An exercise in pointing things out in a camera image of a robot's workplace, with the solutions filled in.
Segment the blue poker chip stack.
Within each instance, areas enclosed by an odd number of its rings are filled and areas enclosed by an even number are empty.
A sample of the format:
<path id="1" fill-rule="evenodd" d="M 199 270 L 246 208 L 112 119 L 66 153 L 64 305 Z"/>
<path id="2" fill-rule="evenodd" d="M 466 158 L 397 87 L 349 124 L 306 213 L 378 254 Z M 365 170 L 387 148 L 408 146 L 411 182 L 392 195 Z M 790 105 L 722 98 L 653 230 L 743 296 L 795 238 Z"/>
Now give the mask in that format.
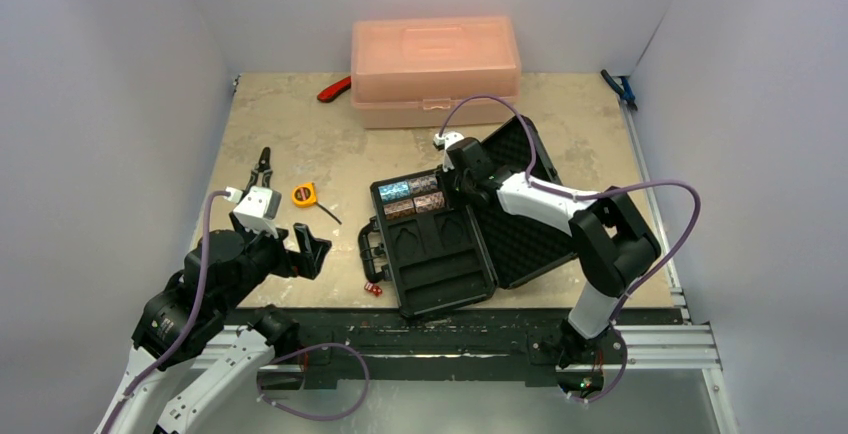
<path id="1" fill-rule="evenodd" d="M 410 195 L 410 187 L 407 181 L 399 181 L 391 184 L 380 185 L 378 193 L 383 202 L 392 202 L 406 198 Z"/>

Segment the black plastic poker case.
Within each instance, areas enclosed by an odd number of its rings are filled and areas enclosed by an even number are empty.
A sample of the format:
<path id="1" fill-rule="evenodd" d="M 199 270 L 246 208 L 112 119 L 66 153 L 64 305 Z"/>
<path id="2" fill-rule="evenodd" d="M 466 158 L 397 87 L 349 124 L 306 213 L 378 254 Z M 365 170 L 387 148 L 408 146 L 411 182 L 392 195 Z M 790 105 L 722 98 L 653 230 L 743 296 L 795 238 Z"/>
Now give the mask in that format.
<path id="1" fill-rule="evenodd" d="M 436 175 L 437 168 L 379 180 L 369 187 L 375 214 L 358 245 L 368 282 L 389 280 L 406 318 L 487 300 L 576 258 L 572 240 L 540 222 L 501 211 L 460 205 L 446 187 L 444 208 L 387 220 L 380 185 Z"/>

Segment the red handled utility knife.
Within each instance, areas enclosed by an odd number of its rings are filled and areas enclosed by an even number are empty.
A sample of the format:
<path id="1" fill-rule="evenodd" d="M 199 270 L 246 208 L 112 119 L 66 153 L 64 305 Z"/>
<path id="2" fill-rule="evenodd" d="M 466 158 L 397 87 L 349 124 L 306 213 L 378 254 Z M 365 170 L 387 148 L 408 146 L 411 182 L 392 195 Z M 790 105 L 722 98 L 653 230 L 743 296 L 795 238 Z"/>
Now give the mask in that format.
<path id="1" fill-rule="evenodd" d="M 325 87 L 316 95 L 316 100 L 320 103 L 332 103 L 339 96 L 349 91 L 351 89 L 351 86 L 352 78 L 350 76 L 346 76 L 334 82 L 333 84 Z"/>

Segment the black metal base frame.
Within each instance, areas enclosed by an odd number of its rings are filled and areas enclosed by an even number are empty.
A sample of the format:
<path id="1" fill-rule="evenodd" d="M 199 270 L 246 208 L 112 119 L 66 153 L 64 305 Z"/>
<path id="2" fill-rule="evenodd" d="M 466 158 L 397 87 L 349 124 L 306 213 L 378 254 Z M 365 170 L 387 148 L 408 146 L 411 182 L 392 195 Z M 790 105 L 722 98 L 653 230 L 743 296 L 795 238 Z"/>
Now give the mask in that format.
<path id="1" fill-rule="evenodd" d="M 613 377 L 636 343 L 604 333 L 597 341 L 563 334 L 566 308 L 458 310 L 407 320 L 395 309 L 289 308 L 298 347 L 346 344 L 368 378 L 385 381 L 520 382 L 576 387 L 580 376 Z"/>

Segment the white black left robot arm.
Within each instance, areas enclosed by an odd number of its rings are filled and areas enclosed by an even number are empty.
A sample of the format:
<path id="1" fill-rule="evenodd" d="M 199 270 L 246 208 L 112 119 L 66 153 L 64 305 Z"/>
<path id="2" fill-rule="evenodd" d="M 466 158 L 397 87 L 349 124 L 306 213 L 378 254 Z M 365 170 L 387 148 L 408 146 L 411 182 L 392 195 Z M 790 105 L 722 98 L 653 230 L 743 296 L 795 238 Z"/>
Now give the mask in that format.
<path id="1" fill-rule="evenodd" d="M 228 316 L 267 277 L 314 279 L 332 244 L 294 224 L 250 231 L 233 217 L 232 228 L 207 230 L 183 268 L 144 306 L 131 336 L 122 381 L 100 421 L 99 433 L 188 433 L 220 405 L 261 362 L 284 363 L 300 346 L 299 324 L 275 307 L 261 309 L 247 331 L 187 387 L 195 359 L 225 327 Z"/>

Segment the yellow tape measure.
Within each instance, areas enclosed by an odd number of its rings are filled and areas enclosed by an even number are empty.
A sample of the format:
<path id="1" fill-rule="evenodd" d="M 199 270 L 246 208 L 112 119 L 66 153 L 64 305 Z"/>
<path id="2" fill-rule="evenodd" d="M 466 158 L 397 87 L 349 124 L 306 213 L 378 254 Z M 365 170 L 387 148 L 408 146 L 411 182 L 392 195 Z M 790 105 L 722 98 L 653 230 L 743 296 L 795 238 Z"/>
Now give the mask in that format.
<path id="1" fill-rule="evenodd" d="M 332 220 L 334 220 L 338 225 L 342 224 L 342 221 L 334 214 L 329 208 L 325 207 L 320 203 L 317 196 L 317 189 L 314 182 L 305 182 L 297 185 L 291 192 L 290 195 L 292 203 L 298 208 L 310 208 L 317 207 L 325 214 L 327 214 Z"/>

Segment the blue handled pliers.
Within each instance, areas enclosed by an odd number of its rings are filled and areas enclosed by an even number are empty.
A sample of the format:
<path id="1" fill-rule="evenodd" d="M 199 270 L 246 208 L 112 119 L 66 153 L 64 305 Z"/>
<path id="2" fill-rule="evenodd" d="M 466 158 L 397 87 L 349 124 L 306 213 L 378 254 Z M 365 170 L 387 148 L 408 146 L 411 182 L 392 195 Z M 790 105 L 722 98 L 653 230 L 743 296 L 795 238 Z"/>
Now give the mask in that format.
<path id="1" fill-rule="evenodd" d="M 617 94 L 619 100 L 624 103 L 628 110 L 638 111 L 635 94 L 630 86 L 627 76 L 613 76 L 606 69 L 600 71 L 602 79 Z"/>

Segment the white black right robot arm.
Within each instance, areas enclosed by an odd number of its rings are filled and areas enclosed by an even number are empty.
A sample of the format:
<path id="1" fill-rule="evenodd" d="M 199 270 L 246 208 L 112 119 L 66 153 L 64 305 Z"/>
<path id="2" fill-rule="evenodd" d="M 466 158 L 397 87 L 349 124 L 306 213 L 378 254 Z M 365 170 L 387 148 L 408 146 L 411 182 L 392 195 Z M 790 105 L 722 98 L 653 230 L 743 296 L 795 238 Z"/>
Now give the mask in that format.
<path id="1" fill-rule="evenodd" d="M 462 201 L 540 222 L 572 240 L 586 286 L 561 335 L 564 353 L 584 361 L 601 345 L 626 290 L 647 273 L 661 249 L 631 198 L 613 189 L 569 189 L 495 164 L 475 138 L 437 134 L 442 176 Z"/>

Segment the translucent pink plastic toolbox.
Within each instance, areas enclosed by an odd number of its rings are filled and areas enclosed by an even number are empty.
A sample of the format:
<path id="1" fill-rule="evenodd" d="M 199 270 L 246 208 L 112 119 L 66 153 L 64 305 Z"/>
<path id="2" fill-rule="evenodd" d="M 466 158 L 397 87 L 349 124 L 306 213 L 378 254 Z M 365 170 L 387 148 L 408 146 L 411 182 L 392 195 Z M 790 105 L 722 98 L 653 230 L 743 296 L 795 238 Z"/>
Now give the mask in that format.
<path id="1" fill-rule="evenodd" d="M 501 124 L 517 100 L 521 59 L 506 16 L 359 21 L 351 104 L 366 129 Z"/>

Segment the black handled pruning shears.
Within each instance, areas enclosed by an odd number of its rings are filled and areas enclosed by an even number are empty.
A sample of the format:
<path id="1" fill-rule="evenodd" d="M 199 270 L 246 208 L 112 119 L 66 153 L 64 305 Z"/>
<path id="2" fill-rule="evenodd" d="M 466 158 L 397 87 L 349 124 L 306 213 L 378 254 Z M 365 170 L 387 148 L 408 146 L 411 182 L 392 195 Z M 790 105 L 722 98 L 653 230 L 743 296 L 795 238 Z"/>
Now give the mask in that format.
<path id="1" fill-rule="evenodd" d="M 259 159 L 251 169 L 249 181 L 246 185 L 246 190 L 249 191 L 253 187 L 269 188 L 273 174 L 273 169 L 270 165 L 271 148 L 266 146 L 262 149 Z"/>

